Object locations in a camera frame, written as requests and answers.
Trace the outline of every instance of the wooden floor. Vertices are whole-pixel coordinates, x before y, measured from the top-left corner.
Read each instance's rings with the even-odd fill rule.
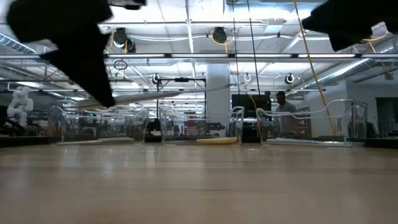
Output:
[[[0,149],[0,222],[396,224],[398,151],[255,145]]]

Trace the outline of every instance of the person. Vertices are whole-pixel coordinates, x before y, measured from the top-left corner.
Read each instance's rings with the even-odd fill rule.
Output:
[[[283,91],[278,92],[276,94],[276,99],[278,101],[279,106],[276,108],[276,112],[278,113],[296,113],[296,107],[286,101],[286,95]],[[296,135],[296,119],[293,116],[290,115],[285,115],[285,116],[279,116],[280,118],[280,134],[283,136],[286,135]]]

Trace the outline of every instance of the humanoid robot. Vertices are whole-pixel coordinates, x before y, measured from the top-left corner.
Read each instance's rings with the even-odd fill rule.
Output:
[[[29,98],[29,92],[29,87],[18,87],[17,91],[12,94],[12,101],[7,109],[8,117],[18,115],[18,123],[22,127],[26,127],[27,112],[33,110],[33,100]]]

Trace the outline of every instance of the yellow foam pad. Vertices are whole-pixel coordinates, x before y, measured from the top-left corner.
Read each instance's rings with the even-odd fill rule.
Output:
[[[199,144],[234,144],[238,138],[210,138],[210,139],[197,139]]]

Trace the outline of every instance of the yellow cable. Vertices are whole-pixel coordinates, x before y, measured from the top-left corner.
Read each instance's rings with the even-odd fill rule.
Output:
[[[375,41],[375,40],[380,40],[386,37],[386,35],[388,34],[388,30],[386,31],[386,33],[384,35],[382,35],[381,37],[375,38],[375,39],[363,39],[365,41]]]
[[[313,78],[315,79],[315,83],[317,84],[319,94],[321,95],[321,99],[322,99],[322,102],[323,102],[323,106],[326,106],[326,99],[325,99],[325,96],[323,95],[321,86],[320,86],[320,84],[319,84],[318,75],[317,75],[317,73],[315,72],[315,69],[314,69],[314,67],[313,67],[313,63],[312,63],[310,51],[309,51],[309,49],[308,49],[308,44],[307,44],[307,40],[306,40],[306,38],[305,38],[303,24],[302,24],[301,19],[300,19],[300,16],[299,16],[299,9],[298,9],[298,7],[297,7],[297,0],[293,0],[293,1],[294,1],[294,8],[295,8],[295,11],[296,11],[296,14],[297,14],[298,24],[300,25],[301,35],[303,36],[305,51],[307,52],[308,61],[310,62],[312,75],[313,75]],[[329,114],[329,110],[326,110],[326,111],[327,111],[327,113],[328,113],[329,122],[330,122],[330,128],[331,128],[331,130],[332,130],[332,133],[333,133],[333,135],[336,135],[336,130],[333,128],[333,122],[331,121],[330,114]]]
[[[369,45],[371,46],[373,52],[376,54],[376,53],[377,53],[377,52],[376,52],[376,49],[373,47],[373,44],[372,44],[371,41],[369,41]],[[383,62],[381,62],[381,65],[384,67],[384,70],[385,70],[389,75],[393,76],[393,74],[391,73],[391,71],[389,71],[389,69],[387,68],[387,66],[386,66]]]
[[[245,93],[243,91],[241,91],[241,93],[244,93],[244,94],[246,94],[247,96],[250,97],[251,101],[254,104],[254,109],[256,110],[256,113],[257,113],[257,105],[256,105],[256,102],[254,101],[253,97],[250,94]],[[258,122],[256,122],[256,132],[257,132],[257,137],[259,137],[259,123]]]
[[[227,53],[228,54],[228,48],[227,48],[227,45],[228,44],[230,44],[230,43],[232,43],[232,41],[234,41],[233,39],[231,40],[231,41],[229,41],[228,43],[223,43],[223,44],[220,44],[219,42],[217,42],[215,39],[214,39],[214,37],[213,37],[213,33],[214,33],[214,31],[211,31],[211,33],[210,33],[210,37],[211,37],[211,39],[213,40],[213,42],[214,43],[216,43],[216,44],[218,44],[218,45],[224,45],[225,46],[225,53]]]

